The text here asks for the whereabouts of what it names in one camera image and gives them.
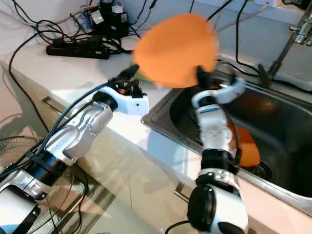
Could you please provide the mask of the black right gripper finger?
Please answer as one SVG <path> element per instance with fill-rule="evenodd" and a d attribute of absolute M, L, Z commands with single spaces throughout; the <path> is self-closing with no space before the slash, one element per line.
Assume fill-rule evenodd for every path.
<path fill-rule="evenodd" d="M 203 69 L 201 65 L 197 67 L 197 82 L 201 88 L 212 88 L 211 73 Z"/>

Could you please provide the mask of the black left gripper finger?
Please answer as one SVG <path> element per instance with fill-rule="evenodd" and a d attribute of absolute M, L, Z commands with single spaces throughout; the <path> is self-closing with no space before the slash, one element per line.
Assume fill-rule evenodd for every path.
<path fill-rule="evenodd" d="M 130 82 L 138 72 L 139 65 L 133 64 L 124 69 L 119 74 L 119 80 L 122 82 Z"/>

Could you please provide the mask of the orange shallow plate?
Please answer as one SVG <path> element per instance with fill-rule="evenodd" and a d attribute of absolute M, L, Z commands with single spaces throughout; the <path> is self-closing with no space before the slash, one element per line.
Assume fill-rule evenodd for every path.
<path fill-rule="evenodd" d="M 198 84 L 199 65 L 207 72 L 216 68 L 219 45 L 216 32 L 198 14 L 179 14 L 154 25 L 143 34 L 131 53 L 153 83 L 170 88 Z"/>

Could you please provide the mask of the orange square bowl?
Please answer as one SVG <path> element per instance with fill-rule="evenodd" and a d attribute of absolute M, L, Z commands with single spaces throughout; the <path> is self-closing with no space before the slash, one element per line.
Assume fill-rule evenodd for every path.
<path fill-rule="evenodd" d="M 261 162 L 261 156 L 258 146 L 252 138 L 250 131 L 239 125 L 234 126 L 232 125 L 232 123 L 228 123 L 228 128 L 233 132 L 234 127 L 236 128 L 240 136 L 240 166 L 244 168 L 258 166 Z"/>

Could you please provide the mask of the beige kitchen counter cabinet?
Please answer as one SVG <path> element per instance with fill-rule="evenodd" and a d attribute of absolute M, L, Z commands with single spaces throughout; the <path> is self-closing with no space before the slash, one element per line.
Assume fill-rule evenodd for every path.
<path fill-rule="evenodd" d="M 67 107 L 86 91 L 103 84 L 131 64 L 128 54 L 108 60 L 48 56 L 42 45 L 0 58 L 36 100 L 50 97 Z M 142 123 L 139 116 L 114 114 L 98 136 L 98 149 L 80 166 L 129 205 L 159 233 L 186 219 L 187 203 L 176 194 L 178 184 L 189 192 L 200 172 L 200 156 L 189 147 Z M 238 173 L 247 205 L 250 230 L 257 234 L 312 234 L 312 216 L 251 183 L 252 174 Z"/>

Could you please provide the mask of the black power adapter block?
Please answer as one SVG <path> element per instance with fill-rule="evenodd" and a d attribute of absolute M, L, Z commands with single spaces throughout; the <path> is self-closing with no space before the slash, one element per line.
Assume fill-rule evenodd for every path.
<path fill-rule="evenodd" d="M 100 1 L 98 5 L 87 9 L 91 31 L 89 34 L 120 39 L 128 36 L 128 15 L 123 9 L 123 4 L 111 0 Z"/>

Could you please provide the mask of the black power strip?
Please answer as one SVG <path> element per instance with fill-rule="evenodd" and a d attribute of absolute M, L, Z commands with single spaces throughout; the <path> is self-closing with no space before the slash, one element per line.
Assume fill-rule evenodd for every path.
<path fill-rule="evenodd" d="M 111 50 L 105 46 L 92 47 L 88 44 L 53 44 L 45 48 L 45 53 L 50 56 L 109 59 Z"/>

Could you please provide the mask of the stainless steel sink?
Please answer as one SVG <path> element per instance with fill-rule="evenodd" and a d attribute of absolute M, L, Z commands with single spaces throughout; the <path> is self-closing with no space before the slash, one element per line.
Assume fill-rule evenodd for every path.
<path fill-rule="evenodd" d="M 172 89 L 142 122 L 154 131 L 200 153 L 200 131 L 193 96 L 199 86 Z M 241 170 L 239 177 L 312 217 L 312 103 L 248 82 L 244 94 L 224 105 L 236 125 L 250 131 L 271 181 Z"/>

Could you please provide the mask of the metal cage floor fan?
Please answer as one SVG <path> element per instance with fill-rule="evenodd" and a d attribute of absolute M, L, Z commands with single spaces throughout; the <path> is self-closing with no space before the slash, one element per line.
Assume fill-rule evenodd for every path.
<path fill-rule="evenodd" d="M 39 138 L 12 136 L 0 141 L 1 234 L 63 234 L 64 225 L 80 199 L 71 201 L 75 187 L 69 169 L 50 175 L 30 160 Z"/>

